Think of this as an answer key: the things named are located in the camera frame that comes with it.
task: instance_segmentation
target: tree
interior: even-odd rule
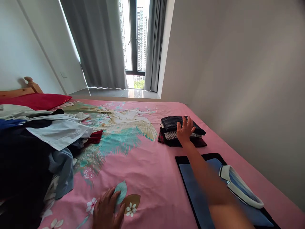
[[[144,80],[141,81],[135,81],[134,84],[134,88],[136,89],[144,89]]]

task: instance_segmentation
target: wooden headboard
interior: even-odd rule
[[[21,95],[32,94],[32,93],[43,93],[39,85],[34,83],[31,77],[26,76],[24,79],[28,82],[27,87],[12,91],[0,91],[0,99],[14,98]]]

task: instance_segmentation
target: power outlet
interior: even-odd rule
[[[66,73],[64,73],[64,72],[61,72],[60,74],[61,74],[61,76],[62,76],[63,78],[68,78],[67,75],[66,75]]]

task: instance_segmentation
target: person's right hand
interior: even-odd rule
[[[117,217],[114,208],[121,191],[114,193],[115,187],[108,190],[102,198],[98,198],[93,212],[92,229],[119,229],[124,217],[125,204],[122,204]]]
[[[187,120],[182,116],[183,123],[182,128],[180,122],[177,123],[177,138],[181,145],[190,141],[190,135],[195,131],[193,120],[190,116],[187,117]]]

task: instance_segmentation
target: window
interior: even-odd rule
[[[143,89],[146,70],[148,0],[118,0],[121,11],[122,43],[128,88]]]

